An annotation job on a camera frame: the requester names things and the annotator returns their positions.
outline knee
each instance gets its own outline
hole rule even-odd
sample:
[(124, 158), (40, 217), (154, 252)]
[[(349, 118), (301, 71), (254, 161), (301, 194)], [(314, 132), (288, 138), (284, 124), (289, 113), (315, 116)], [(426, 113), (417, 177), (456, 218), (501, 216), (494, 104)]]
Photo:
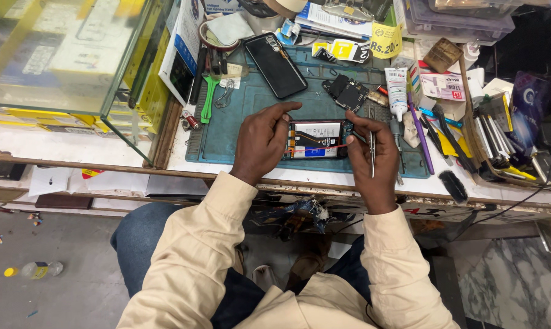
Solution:
[(184, 208), (176, 204), (152, 202), (145, 204), (125, 217), (111, 236), (111, 245), (117, 250), (119, 244), (157, 244), (168, 217)]

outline black phone back cover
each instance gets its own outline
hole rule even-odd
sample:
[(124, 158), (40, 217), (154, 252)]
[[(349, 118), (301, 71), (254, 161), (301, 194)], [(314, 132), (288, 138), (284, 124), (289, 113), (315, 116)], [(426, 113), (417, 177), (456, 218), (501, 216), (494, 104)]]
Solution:
[[(287, 58), (272, 48), (270, 41), (266, 39), (269, 36), (283, 50)], [(275, 34), (262, 34), (246, 41), (244, 45), (277, 98), (284, 98), (308, 88), (306, 79), (286, 50), (281, 47)]]

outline plastic storage box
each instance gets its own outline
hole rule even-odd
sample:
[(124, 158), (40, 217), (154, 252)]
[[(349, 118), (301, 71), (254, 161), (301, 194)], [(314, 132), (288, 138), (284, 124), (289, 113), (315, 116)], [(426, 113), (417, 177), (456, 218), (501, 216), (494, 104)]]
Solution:
[(438, 13), (469, 16), (485, 19), (501, 19), (514, 12), (522, 1), (518, 0), (488, 0), (479, 3), (482, 8), (465, 8), (464, 6), (438, 6), (436, 0), (428, 0), (430, 9)]
[(418, 34), (420, 39), (438, 40), (445, 37), (453, 42), (479, 40), (480, 44), (493, 44), (515, 29), (510, 16), (502, 19), (457, 16), (434, 12), (428, 0), (401, 1), (407, 32)]

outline glue tube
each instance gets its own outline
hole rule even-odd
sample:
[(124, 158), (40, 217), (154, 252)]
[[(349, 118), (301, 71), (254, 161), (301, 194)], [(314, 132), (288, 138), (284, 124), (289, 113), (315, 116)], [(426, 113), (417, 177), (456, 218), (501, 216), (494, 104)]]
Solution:
[(397, 117), (397, 121), (401, 122), (401, 117), (408, 111), (408, 94), (407, 94), (407, 67), (394, 69), (386, 67), (387, 91), (389, 92), (389, 110)]

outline purple screwdriver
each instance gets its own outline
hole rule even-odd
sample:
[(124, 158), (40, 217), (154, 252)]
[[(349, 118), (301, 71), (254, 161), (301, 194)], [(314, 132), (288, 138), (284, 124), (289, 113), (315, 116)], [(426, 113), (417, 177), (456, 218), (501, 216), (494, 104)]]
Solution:
[(432, 165), (430, 152), (428, 152), (428, 144), (426, 144), (426, 136), (424, 136), (424, 129), (422, 128), (422, 124), (420, 123), (420, 120), (418, 120), (418, 116), (416, 115), (416, 110), (414, 109), (414, 103), (412, 102), (411, 91), (408, 91), (408, 106), (410, 107), (410, 111), (412, 112), (412, 116), (414, 117), (414, 124), (416, 125), (416, 129), (418, 130), (418, 137), (420, 138), (420, 144), (422, 144), (422, 150), (424, 151), (424, 158), (426, 159), (426, 163), (428, 164), (428, 171), (430, 172), (430, 175), (434, 175), (434, 166)]

